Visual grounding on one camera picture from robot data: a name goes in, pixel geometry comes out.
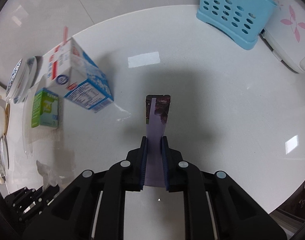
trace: product label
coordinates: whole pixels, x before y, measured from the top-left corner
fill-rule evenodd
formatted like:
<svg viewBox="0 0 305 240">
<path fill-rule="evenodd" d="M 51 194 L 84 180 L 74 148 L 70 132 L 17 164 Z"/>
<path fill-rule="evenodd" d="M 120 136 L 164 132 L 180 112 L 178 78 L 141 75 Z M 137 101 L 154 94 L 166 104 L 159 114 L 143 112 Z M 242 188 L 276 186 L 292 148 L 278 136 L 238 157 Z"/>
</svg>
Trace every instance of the product label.
<svg viewBox="0 0 305 240">
<path fill-rule="evenodd" d="M 87 109 L 97 104 L 105 96 L 90 83 L 84 83 L 71 92 L 67 98 Z"/>
<path fill-rule="evenodd" d="M 66 75 L 59 75 L 56 79 L 56 81 L 59 85 L 66 84 L 68 82 L 68 80 L 69 80 L 69 77 Z"/>
<path fill-rule="evenodd" d="M 92 110 L 97 113 L 99 110 L 103 109 L 105 106 L 109 105 L 112 102 L 110 98 L 107 98 L 106 100 L 102 101 L 100 104 L 97 104 L 92 108 Z"/>
</svg>

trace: milk carton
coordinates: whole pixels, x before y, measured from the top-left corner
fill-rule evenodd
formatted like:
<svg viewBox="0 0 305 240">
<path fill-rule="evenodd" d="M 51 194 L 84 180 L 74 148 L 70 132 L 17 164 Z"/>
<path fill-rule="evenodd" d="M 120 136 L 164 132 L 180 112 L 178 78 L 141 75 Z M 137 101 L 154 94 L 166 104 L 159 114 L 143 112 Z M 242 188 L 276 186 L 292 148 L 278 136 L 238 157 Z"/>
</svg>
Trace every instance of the milk carton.
<svg viewBox="0 0 305 240">
<path fill-rule="evenodd" d="M 113 102 L 106 75 L 73 38 L 44 60 L 49 62 L 46 87 L 50 91 L 94 112 Z"/>
</svg>

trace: green juice box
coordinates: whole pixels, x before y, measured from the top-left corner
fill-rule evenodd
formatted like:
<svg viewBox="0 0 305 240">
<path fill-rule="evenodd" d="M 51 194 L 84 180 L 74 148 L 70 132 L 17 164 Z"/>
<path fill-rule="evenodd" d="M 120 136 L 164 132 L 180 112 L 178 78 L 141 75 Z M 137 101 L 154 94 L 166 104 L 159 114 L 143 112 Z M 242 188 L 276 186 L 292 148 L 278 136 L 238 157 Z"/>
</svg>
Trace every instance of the green juice box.
<svg viewBox="0 0 305 240">
<path fill-rule="evenodd" d="M 42 88 L 35 94 L 31 127 L 58 128 L 58 95 Z"/>
</svg>

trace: white countertop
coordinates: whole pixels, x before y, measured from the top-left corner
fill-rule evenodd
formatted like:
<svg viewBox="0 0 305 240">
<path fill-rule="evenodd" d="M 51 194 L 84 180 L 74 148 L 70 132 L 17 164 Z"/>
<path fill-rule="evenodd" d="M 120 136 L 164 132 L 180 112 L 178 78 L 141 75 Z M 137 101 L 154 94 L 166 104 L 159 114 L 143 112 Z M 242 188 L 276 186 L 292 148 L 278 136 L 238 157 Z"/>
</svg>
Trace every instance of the white countertop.
<svg viewBox="0 0 305 240">
<path fill-rule="evenodd" d="M 171 148 L 203 171 L 226 171 L 267 212 L 283 203 L 305 180 L 305 74 L 285 67 L 260 38 L 243 50 L 199 21 L 196 11 L 152 8 L 76 34 L 106 73 L 115 102 L 95 114 L 64 100 L 59 136 L 33 142 L 32 156 L 22 151 L 23 104 L 12 105 L 10 191 L 42 185 L 36 160 L 68 182 L 85 169 L 98 172 L 125 159 L 146 134 L 146 95 L 169 94 L 165 135 Z M 129 57 L 151 52 L 159 53 L 159 64 L 128 67 Z M 156 222 L 160 214 L 164 220 Z M 146 223 L 127 231 L 139 221 Z M 125 239 L 150 231 L 151 239 L 180 239 L 183 230 L 180 193 L 149 187 L 127 193 Z"/>
</svg>

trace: nutrition label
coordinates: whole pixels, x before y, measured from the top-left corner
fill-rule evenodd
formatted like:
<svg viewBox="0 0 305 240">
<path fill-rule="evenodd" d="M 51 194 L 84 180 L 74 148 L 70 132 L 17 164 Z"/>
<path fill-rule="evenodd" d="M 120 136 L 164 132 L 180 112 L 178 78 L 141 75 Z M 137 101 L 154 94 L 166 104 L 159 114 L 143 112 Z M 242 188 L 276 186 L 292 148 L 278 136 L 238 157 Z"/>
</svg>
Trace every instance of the nutrition label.
<svg viewBox="0 0 305 240">
<path fill-rule="evenodd" d="M 91 84 L 85 83 L 80 87 L 77 87 L 69 96 L 67 96 L 67 98 L 89 109 L 91 106 L 104 99 L 105 96 Z"/>
</svg>

